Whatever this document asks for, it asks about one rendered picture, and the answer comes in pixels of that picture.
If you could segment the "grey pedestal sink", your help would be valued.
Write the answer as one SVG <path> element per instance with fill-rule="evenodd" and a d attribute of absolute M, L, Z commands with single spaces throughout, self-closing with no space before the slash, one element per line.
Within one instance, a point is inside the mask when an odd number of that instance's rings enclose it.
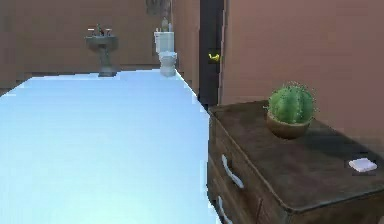
<path fill-rule="evenodd" d="M 117 69 L 111 63 L 110 53 L 118 49 L 118 37 L 112 33 L 111 28 L 103 28 L 100 24 L 89 27 L 87 31 L 89 34 L 84 40 L 87 48 L 99 56 L 99 76 L 114 77 Z"/>

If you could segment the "dark framed wall picture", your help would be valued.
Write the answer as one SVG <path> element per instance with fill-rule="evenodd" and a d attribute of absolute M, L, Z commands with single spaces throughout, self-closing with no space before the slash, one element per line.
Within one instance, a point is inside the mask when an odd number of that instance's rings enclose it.
<path fill-rule="evenodd" d="M 146 11 L 149 15 L 168 16 L 172 0 L 146 0 Z"/>

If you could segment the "dark room door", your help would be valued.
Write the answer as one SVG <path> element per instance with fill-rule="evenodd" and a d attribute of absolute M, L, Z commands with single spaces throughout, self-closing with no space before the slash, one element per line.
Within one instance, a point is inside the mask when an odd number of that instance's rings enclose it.
<path fill-rule="evenodd" d="M 218 103 L 220 61 L 208 54 L 221 54 L 224 0 L 200 0 L 199 101 L 207 109 Z"/>

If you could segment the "white bar soap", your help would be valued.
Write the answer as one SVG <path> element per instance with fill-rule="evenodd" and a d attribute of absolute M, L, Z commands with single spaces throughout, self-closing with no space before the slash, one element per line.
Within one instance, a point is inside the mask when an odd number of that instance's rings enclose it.
<path fill-rule="evenodd" d="M 357 172 L 369 172 L 375 170 L 377 165 L 368 158 L 359 158 L 348 162 L 349 166 Z"/>

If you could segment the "green cactus in brown pot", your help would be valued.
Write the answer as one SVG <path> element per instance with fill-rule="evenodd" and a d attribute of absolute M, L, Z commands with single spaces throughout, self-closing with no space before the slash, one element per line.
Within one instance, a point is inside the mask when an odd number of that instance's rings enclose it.
<path fill-rule="evenodd" d="M 276 89 L 264 107 L 268 129 L 282 139 L 303 136 L 314 119 L 314 98 L 305 85 L 297 82 Z"/>

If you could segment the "dark wooden chest of drawers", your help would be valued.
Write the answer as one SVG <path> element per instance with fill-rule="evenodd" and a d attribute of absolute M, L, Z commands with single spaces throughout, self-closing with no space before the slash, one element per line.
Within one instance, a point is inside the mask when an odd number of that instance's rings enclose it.
<path fill-rule="evenodd" d="M 314 121 L 285 140 L 263 101 L 209 110 L 208 199 L 222 224 L 384 224 L 384 151 Z M 375 170 L 349 161 L 368 158 Z"/>

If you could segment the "white toilet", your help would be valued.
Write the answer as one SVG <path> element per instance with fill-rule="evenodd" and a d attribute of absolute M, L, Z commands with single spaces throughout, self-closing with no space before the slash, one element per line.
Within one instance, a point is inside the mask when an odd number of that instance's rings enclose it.
<path fill-rule="evenodd" d="M 166 77 L 175 76 L 177 53 L 174 50 L 174 33 L 155 32 L 154 38 L 160 61 L 160 73 Z"/>

